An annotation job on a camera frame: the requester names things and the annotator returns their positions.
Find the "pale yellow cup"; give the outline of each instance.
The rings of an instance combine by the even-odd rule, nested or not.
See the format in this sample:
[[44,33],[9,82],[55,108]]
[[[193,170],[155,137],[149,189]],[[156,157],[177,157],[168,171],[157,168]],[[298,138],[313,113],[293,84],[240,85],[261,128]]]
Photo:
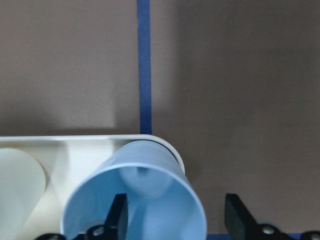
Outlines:
[[40,164],[14,148],[0,149],[0,236],[13,240],[46,188]]

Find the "black bracket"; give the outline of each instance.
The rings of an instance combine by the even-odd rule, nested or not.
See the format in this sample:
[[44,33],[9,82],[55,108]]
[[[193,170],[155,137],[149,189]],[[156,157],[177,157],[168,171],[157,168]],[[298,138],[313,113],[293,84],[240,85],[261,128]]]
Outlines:
[[[294,240],[270,224],[258,224],[237,194],[225,196],[224,223],[232,240]],[[320,240],[320,231],[304,232],[300,240]]]
[[[125,240],[128,229],[128,201],[126,194],[115,195],[103,225],[89,228],[73,240]],[[35,240],[67,240],[58,233],[47,233]]]

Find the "plastic cup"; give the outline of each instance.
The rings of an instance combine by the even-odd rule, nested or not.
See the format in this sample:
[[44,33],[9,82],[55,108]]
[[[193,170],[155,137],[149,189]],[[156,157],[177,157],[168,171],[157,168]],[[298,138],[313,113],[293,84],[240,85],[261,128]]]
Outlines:
[[71,240],[102,224],[115,195],[124,193],[126,240],[206,239],[207,221],[198,196],[174,155],[149,140],[126,144],[77,187],[64,208],[61,233]]
[[29,154],[0,149],[0,236],[13,240],[37,205],[46,187],[40,164]]

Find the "blue tape line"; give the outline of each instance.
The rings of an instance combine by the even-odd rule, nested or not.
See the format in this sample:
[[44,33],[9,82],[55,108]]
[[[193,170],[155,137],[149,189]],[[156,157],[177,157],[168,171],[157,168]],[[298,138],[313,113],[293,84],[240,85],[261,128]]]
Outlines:
[[[290,233],[289,237],[300,239],[301,233]],[[206,240],[232,240],[228,234],[209,234]]]
[[152,134],[150,2],[137,0],[140,133]]

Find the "light blue cup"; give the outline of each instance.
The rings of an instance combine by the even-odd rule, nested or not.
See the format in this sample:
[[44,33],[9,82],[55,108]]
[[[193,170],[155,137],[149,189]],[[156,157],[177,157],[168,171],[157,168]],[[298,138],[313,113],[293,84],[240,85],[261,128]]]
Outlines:
[[128,199],[126,240],[206,239],[198,196],[174,155],[149,140],[126,144],[77,187],[64,208],[61,233],[71,240],[79,230],[102,224],[115,195],[123,193]]

